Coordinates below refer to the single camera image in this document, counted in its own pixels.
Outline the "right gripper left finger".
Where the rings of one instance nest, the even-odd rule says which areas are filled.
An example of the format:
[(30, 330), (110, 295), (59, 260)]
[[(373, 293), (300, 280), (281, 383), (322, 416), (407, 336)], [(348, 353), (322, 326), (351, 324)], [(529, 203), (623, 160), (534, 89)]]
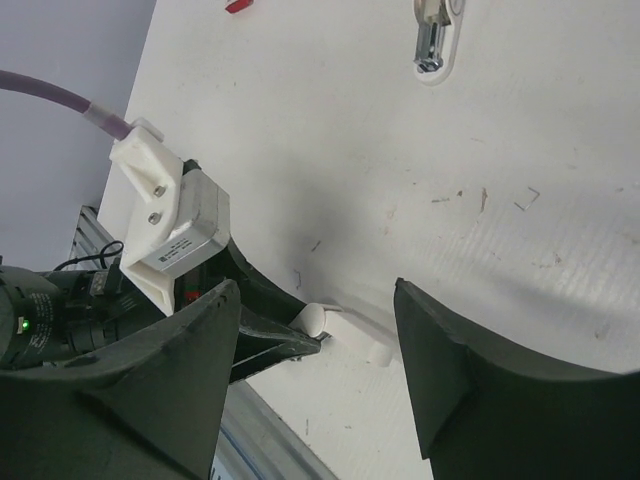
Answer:
[(2, 477), (208, 478), (240, 316), (226, 280), (93, 353), (3, 372)]

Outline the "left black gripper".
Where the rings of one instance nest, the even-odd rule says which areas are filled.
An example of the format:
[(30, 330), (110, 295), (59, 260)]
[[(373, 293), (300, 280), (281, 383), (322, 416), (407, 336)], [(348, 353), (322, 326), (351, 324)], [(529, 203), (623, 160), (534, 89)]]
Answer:
[(288, 360), (315, 355), (321, 342), (289, 328), (306, 303), (257, 270), (231, 239), (229, 194), (190, 159), (184, 163), (169, 273), (176, 279), (175, 308), (193, 303), (212, 288), (206, 263), (222, 255), (222, 273), (234, 280), (243, 304), (265, 319), (242, 321), (229, 384), (246, 380)]

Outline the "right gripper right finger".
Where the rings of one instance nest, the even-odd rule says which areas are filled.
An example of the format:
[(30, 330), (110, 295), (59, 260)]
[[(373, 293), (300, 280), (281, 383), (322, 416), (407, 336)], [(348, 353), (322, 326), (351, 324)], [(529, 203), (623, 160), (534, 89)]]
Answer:
[(521, 346), (398, 279), (399, 345), (437, 479), (635, 479), (639, 376)]

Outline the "white mini stapler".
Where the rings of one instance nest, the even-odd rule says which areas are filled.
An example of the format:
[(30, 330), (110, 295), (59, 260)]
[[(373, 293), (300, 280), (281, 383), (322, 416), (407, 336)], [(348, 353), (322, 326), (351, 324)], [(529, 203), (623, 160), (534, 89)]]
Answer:
[(364, 361), (379, 367), (388, 367), (398, 348), (394, 332), (336, 305), (309, 303), (290, 327), (315, 339), (329, 336)]

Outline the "red white staple box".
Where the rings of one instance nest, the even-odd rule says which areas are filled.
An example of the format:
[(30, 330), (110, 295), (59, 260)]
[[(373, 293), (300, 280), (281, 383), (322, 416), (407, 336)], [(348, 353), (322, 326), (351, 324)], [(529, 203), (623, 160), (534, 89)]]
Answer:
[(249, 8), (253, 3), (254, 0), (227, 0), (225, 3), (225, 11), (231, 15), (235, 15)]

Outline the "pink mini stapler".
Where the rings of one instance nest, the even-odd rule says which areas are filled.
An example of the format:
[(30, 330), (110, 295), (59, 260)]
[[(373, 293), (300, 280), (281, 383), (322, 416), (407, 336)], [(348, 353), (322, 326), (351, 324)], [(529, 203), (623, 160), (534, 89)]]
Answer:
[(465, 0), (415, 0), (418, 34), (413, 63), (426, 86), (443, 83), (453, 70)]

